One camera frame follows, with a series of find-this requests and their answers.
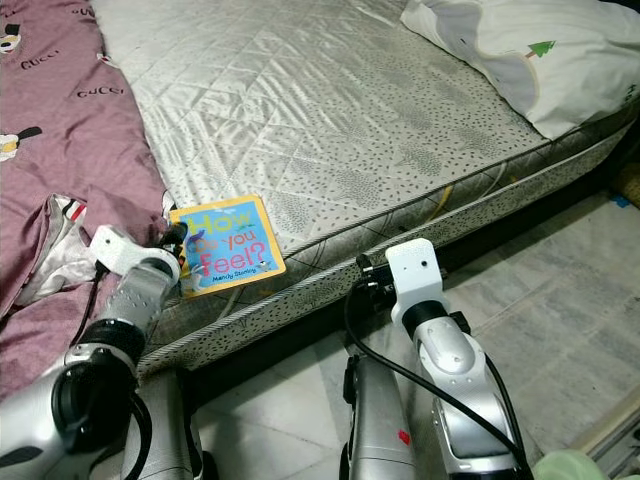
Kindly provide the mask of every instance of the red mark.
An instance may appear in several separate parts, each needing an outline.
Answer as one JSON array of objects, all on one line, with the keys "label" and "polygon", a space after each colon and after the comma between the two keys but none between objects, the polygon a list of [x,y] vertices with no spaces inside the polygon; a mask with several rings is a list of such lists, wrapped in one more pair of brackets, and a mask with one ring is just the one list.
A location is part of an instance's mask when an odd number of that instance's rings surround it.
[{"label": "red mark", "polygon": [[407,446],[411,443],[411,437],[404,430],[398,430],[398,438]]}]

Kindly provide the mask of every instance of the book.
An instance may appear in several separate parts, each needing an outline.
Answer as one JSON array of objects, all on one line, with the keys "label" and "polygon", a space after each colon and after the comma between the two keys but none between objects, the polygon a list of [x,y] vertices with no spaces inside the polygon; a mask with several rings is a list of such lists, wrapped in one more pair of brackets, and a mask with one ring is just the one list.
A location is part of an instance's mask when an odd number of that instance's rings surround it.
[{"label": "book", "polygon": [[286,270],[257,195],[172,210],[170,219],[189,227],[181,282],[187,297],[237,287]]}]

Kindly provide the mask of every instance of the black wire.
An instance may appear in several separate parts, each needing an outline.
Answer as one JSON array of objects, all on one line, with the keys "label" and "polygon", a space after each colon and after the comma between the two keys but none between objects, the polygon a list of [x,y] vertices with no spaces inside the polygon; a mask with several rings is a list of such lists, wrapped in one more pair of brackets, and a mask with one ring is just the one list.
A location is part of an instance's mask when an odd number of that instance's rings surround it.
[{"label": "black wire", "polygon": [[93,311],[93,307],[96,304],[96,296],[98,295],[98,284],[100,283],[100,280],[102,280],[102,277],[104,277],[105,273],[107,273],[107,271],[108,270],[104,265],[102,265],[100,262],[96,262],[96,276],[93,277],[92,280],[93,284],[91,285],[89,300],[87,300],[87,306],[84,309],[84,315],[82,315],[80,326],[78,327],[73,340],[71,340],[71,343],[69,343],[69,347],[73,347],[76,343],[78,343],[78,340],[80,340],[82,332],[84,332],[84,327],[86,327],[87,321],[89,320],[91,312]]},{"label": "black wire", "polygon": [[462,402],[457,400],[455,397],[452,397],[451,395],[449,395],[444,390],[438,388],[436,385],[434,385],[433,383],[425,380],[424,378],[416,375],[412,371],[407,370],[403,366],[398,365],[397,363],[389,360],[388,358],[385,358],[382,355],[378,354],[377,352],[375,352],[374,350],[369,348],[367,345],[365,345],[362,342],[362,340],[360,340],[358,338],[358,336],[355,334],[355,332],[353,331],[353,328],[351,326],[351,320],[350,320],[350,318],[351,318],[351,308],[350,307],[351,307],[351,299],[353,297],[353,292],[355,292],[355,290],[357,288],[359,288],[359,287],[361,287],[363,285],[364,284],[362,284],[362,283],[354,284],[351,287],[351,289],[349,290],[349,293],[347,294],[347,297],[346,297],[345,303],[344,303],[344,324],[345,324],[345,328],[347,330],[347,333],[349,334],[349,337],[351,337],[351,339],[353,340],[353,343],[355,343],[356,346],[360,350],[362,350],[364,353],[366,353],[373,360],[377,361],[378,363],[381,363],[382,365],[386,366],[387,368],[390,368],[394,372],[402,375],[403,377],[405,377],[405,378],[411,380],[412,382],[416,383],[417,385],[421,386],[425,390],[427,390],[427,391],[431,392],[432,394],[436,395],[437,397],[441,398],[442,400],[444,400],[445,402],[449,403],[454,408],[457,408],[458,410],[460,410],[463,414],[465,414],[471,420],[476,422],[482,428],[484,428],[487,432],[489,432],[497,440],[499,440],[500,443],[502,443],[505,447],[507,447],[509,449],[509,451],[515,457],[516,462],[518,463],[518,465],[522,469],[522,473],[524,473],[524,478],[526,480],[533,480],[533,473],[531,473],[531,469],[529,468],[529,465],[527,463],[527,458],[526,458],[524,449],[522,449],[519,446],[517,446],[516,444],[514,444],[509,439],[509,437],[507,437],[503,432],[501,432],[499,429],[497,429],[493,424],[491,424],[490,422],[488,422],[487,420],[482,418],[480,415],[478,415],[476,412],[471,410],[465,404],[463,404]]},{"label": "black wire", "polygon": [[138,429],[140,430],[140,451],[138,452],[136,463],[125,477],[125,480],[138,480],[145,463],[147,463],[149,450],[151,450],[151,436],[153,432],[149,410],[144,401],[135,392],[131,393],[131,410],[133,412],[133,418],[135,418],[138,423]]},{"label": "black wire", "polygon": [[516,416],[516,412],[513,408],[513,404],[511,403],[511,397],[509,397],[509,392],[507,391],[507,387],[502,381],[502,377],[500,376],[500,372],[498,372],[497,367],[493,363],[493,360],[485,353],[485,360],[487,363],[487,367],[489,367],[489,371],[498,385],[498,389],[500,390],[500,395],[502,396],[502,400],[504,401],[505,407],[507,409],[507,417],[509,418],[509,423],[511,424],[511,430],[513,431],[513,437],[515,444],[518,446],[520,450],[525,451],[524,441],[522,440],[522,434],[520,432],[520,425],[518,425],[518,417]]}]

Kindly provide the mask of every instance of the yellow book border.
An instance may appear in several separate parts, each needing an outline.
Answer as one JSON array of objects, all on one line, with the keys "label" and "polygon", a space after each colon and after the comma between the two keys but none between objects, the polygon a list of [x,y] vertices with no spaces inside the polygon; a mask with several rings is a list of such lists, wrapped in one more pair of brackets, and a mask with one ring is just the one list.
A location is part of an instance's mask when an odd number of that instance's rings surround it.
[{"label": "yellow book border", "polygon": [[[269,248],[271,249],[271,252],[273,254],[273,259],[276,261],[278,268],[276,270],[269,270],[268,272],[254,275],[251,278],[245,278],[243,280],[234,280],[231,282],[225,282],[225,283],[220,283],[218,285],[213,285],[211,287],[205,288],[204,290],[190,293],[188,297],[198,297],[200,295],[205,295],[207,293],[219,292],[220,290],[226,290],[228,288],[237,287],[238,285],[244,285],[246,283],[255,282],[256,280],[262,280],[264,278],[273,277],[274,275],[279,275],[286,271],[287,267],[284,264],[282,253],[280,252],[280,248],[278,247],[278,242],[276,241],[276,237],[273,234],[273,229],[271,228],[271,222],[269,222],[267,211],[264,208],[264,202],[262,201],[262,198],[260,198],[258,195],[255,195],[255,194],[244,195],[242,197],[235,197],[229,200],[221,200],[220,202],[208,203],[206,205],[198,205],[197,207],[187,207],[187,208],[180,208],[178,210],[171,210],[169,212],[169,218],[171,219],[172,223],[177,223],[181,221],[181,217],[183,215],[202,212],[203,210],[215,210],[219,208],[232,207],[240,203],[248,203],[248,202],[253,202],[256,206],[258,216],[262,221],[262,225],[264,226],[265,233],[267,234],[267,238],[269,239]],[[187,256],[185,255],[185,266],[187,268],[187,271],[190,271],[191,269],[189,268],[188,263],[189,261],[187,260]]]}]

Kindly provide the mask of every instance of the green object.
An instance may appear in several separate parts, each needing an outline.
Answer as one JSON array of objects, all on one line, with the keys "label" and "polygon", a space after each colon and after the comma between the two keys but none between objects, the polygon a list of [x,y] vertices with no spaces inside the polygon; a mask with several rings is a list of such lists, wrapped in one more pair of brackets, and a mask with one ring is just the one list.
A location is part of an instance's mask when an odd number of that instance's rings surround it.
[{"label": "green object", "polygon": [[[535,480],[610,480],[593,460],[576,450],[559,450],[546,455],[533,468],[533,476]],[[620,480],[640,480],[640,475]]]},{"label": "green object", "polygon": [[549,53],[549,50],[551,50],[555,44],[556,42],[553,40],[551,42],[540,42],[529,45],[531,51],[527,53],[527,58],[533,57],[534,55],[541,57],[545,53]]}]

